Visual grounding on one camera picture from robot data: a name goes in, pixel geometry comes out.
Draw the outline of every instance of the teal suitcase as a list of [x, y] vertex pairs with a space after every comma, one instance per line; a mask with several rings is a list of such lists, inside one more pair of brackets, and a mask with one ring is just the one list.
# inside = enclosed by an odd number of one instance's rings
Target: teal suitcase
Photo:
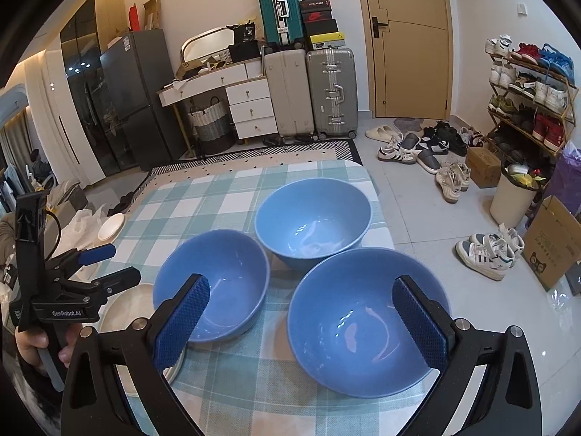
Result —
[[298, 0], [259, 0], [268, 43], [304, 48], [303, 22]]

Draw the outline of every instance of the metal bolt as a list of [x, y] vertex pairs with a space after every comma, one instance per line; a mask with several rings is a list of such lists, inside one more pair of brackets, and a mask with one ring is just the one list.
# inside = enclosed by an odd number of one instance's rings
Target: metal bolt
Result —
[[458, 318], [454, 324], [459, 330], [468, 331], [470, 329], [470, 322], [464, 318]]
[[522, 336], [522, 329], [520, 329], [518, 326], [510, 326], [510, 333], [514, 337], [520, 338]]
[[131, 323], [131, 327], [135, 331], [140, 331], [147, 326], [147, 319], [146, 318], [137, 318], [136, 320]]
[[79, 333], [82, 338], [88, 338], [93, 333], [91, 326], [85, 326]]

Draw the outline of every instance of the black door handle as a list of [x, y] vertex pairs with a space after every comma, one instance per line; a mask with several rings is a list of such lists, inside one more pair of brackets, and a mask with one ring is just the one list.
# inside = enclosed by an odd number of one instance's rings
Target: black door handle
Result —
[[373, 37], [379, 37], [380, 26], [383, 26], [385, 28], [389, 27], [389, 23], [378, 23], [377, 18], [375, 16], [371, 18], [371, 25], [373, 26]]

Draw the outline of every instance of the checkered tablecloth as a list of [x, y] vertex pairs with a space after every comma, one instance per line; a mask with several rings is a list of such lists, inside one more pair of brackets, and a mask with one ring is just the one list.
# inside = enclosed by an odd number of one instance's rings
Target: checkered tablecloth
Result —
[[[342, 179], [361, 189], [373, 207], [362, 245], [393, 248], [367, 170], [351, 161], [327, 160], [160, 185], [132, 213], [115, 240], [117, 254], [101, 265], [98, 276], [134, 266], [142, 283], [153, 284], [170, 253], [192, 236], [234, 229], [256, 238], [254, 218], [262, 201], [287, 183], [312, 177]], [[229, 342], [188, 345], [172, 384], [182, 405], [207, 436], [396, 435], [422, 401], [422, 383], [373, 400], [318, 385], [295, 361], [287, 339], [288, 306], [302, 274], [269, 257], [270, 287], [254, 327]], [[156, 434], [139, 399], [130, 401], [142, 430]]]

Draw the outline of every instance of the wooden door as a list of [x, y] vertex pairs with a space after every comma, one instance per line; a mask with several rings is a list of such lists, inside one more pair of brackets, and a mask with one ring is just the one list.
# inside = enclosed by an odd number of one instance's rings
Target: wooden door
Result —
[[446, 0], [367, 3], [376, 117], [444, 119], [450, 63]]

